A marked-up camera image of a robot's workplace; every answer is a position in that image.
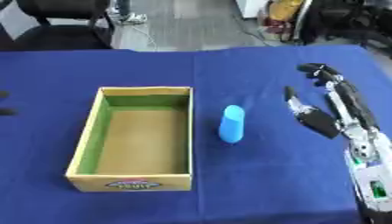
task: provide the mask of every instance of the cable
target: cable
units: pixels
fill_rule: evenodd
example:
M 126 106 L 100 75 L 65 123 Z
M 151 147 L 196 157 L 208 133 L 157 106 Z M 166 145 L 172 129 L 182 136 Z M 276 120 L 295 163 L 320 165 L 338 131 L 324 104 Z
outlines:
M 130 27 L 131 27 L 132 29 L 134 29 L 135 31 L 140 32 L 140 33 L 142 33 L 144 36 L 146 36 L 146 37 L 149 39 L 149 43 L 148 43 L 147 45 L 153 44 L 153 45 L 154 45 L 154 52 L 157 52 L 157 51 L 158 51 L 158 45 L 157 45 L 157 43 L 155 42 L 154 38 L 152 38 L 152 37 L 150 36 L 150 34 L 148 34 L 147 32 L 142 31 L 142 30 L 136 28 L 134 25 L 131 25 Z
M 245 33 L 245 34 L 247 34 L 247 35 L 249 35 L 249 36 L 252 36 L 252 37 L 254 37 L 254 38 L 256 38 L 256 39 L 262 41 L 262 43 L 263 43 L 264 45 L 266 45 L 266 46 L 274 46 L 274 45 L 268 44 L 268 43 L 266 42 L 265 37 L 264 37 L 261 33 L 255 34 L 255 33 L 251 32 L 251 31 L 246 30 L 246 28 L 245 28 L 245 27 L 243 26 L 243 24 L 242 24 L 242 21 L 241 21 L 236 15 L 232 15 L 232 17 L 233 17 L 233 19 L 235 20 L 235 22 L 237 23 L 238 27 L 240 27 L 240 31 L 241 31 L 241 32 L 243 32 L 243 33 Z

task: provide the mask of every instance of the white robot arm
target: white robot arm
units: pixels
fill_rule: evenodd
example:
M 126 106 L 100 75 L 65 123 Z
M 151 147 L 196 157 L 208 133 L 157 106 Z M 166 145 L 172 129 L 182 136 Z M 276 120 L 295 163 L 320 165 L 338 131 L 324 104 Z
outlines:
M 343 150 L 361 213 L 368 223 L 392 223 L 392 144 L 380 132 L 375 118 L 363 104 L 357 89 L 325 64 L 298 67 L 307 77 L 325 87 L 336 118 L 319 108 L 304 105 L 291 87 L 285 88 L 285 100 L 294 116 L 325 137 L 339 133 L 346 137 Z

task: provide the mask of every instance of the cardboard box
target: cardboard box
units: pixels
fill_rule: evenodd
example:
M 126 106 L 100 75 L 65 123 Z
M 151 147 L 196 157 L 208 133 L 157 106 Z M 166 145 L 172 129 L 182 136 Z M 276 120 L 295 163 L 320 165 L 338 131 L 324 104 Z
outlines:
M 101 87 L 66 177 L 83 192 L 190 190 L 193 90 Z

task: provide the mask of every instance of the blue tablecloth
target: blue tablecloth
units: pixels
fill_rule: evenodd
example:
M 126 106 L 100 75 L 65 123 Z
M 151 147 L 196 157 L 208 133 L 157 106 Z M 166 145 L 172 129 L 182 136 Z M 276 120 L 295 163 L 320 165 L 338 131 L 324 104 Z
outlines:
M 341 71 L 392 136 L 392 83 L 354 46 L 215 52 L 1 52 L 0 223 L 357 223 L 342 137 L 298 124 L 283 99 L 293 86 L 323 109 L 322 90 L 296 70 Z M 63 177 L 99 86 L 195 87 L 195 177 L 190 192 L 75 190 Z M 216 135 L 221 111 L 247 111 L 235 146 Z

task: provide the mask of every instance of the blue cup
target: blue cup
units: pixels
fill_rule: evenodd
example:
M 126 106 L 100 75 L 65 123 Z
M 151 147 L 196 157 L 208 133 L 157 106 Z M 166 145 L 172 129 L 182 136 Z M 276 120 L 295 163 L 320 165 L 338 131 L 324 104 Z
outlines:
M 225 108 L 220 121 L 219 136 L 224 142 L 235 144 L 243 137 L 245 111 L 243 108 L 230 105 Z

